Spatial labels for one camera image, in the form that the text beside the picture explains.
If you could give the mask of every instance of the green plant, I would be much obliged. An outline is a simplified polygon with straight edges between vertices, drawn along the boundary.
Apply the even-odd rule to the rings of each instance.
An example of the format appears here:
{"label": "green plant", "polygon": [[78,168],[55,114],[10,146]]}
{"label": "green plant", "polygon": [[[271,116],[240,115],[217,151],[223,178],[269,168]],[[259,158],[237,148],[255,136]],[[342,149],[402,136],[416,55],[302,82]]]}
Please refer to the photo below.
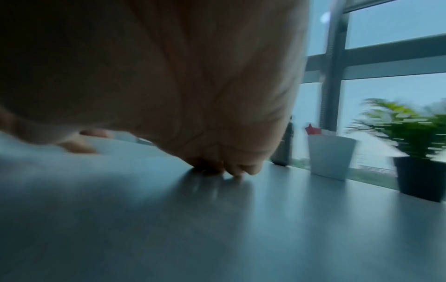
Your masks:
{"label": "green plant", "polygon": [[446,148],[446,114],[384,99],[366,99],[370,109],[354,120],[347,133],[367,132],[411,157],[431,159]]}

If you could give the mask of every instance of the tabletop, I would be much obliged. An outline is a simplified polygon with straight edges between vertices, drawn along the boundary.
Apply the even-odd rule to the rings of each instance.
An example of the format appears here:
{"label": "tabletop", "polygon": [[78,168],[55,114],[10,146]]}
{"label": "tabletop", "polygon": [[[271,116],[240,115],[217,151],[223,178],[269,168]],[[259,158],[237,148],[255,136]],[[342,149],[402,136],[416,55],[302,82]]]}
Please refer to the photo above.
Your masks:
{"label": "tabletop", "polygon": [[446,281],[443,203],[94,142],[104,154],[0,142],[0,281]]}

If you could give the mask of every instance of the sky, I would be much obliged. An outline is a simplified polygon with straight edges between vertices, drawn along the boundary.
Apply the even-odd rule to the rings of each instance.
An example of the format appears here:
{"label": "sky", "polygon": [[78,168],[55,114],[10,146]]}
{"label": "sky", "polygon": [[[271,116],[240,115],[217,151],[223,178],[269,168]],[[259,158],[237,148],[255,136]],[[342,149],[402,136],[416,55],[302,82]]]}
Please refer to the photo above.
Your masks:
{"label": "sky", "polygon": [[[321,21],[332,0],[310,0],[310,32],[307,55],[325,52],[328,25]],[[346,48],[413,39],[446,33],[446,0],[396,0],[352,12]],[[317,125],[320,108],[319,83],[302,84],[293,110],[294,158],[308,158],[305,125]],[[339,135],[364,110],[366,98],[400,100],[428,105],[446,98],[446,73],[343,81],[338,118]],[[350,136],[359,140],[352,166],[392,169],[388,156],[400,153],[365,133]]]}

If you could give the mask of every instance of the glass window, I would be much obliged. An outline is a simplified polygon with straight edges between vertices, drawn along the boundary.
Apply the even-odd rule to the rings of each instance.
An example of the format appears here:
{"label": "glass window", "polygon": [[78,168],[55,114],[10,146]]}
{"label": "glass window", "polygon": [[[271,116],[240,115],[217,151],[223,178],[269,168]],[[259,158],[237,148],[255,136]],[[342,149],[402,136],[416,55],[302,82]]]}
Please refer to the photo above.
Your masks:
{"label": "glass window", "polygon": [[[351,163],[350,179],[396,189],[395,172],[390,157],[403,156],[394,147],[364,132],[347,134],[346,129],[365,110],[367,98],[383,98],[422,107],[446,97],[446,73],[345,80],[342,82],[338,135],[357,139]],[[440,161],[446,161],[443,154]]]}
{"label": "glass window", "polygon": [[293,109],[293,164],[292,166],[309,170],[307,133],[309,123],[318,125],[321,106],[321,83],[305,83],[299,87]]}
{"label": "glass window", "polygon": [[347,49],[446,33],[446,1],[396,0],[350,14]]}
{"label": "glass window", "polygon": [[329,25],[327,12],[330,10],[331,2],[332,0],[310,1],[308,56],[325,53]]}

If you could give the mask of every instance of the white container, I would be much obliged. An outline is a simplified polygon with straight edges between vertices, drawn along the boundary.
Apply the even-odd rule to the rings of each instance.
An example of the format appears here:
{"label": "white container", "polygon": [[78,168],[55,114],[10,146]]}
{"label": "white container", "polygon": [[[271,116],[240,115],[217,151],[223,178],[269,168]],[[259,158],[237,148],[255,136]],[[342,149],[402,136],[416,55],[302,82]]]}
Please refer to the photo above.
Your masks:
{"label": "white container", "polygon": [[344,181],[355,146],[352,138],[308,135],[311,173]]}

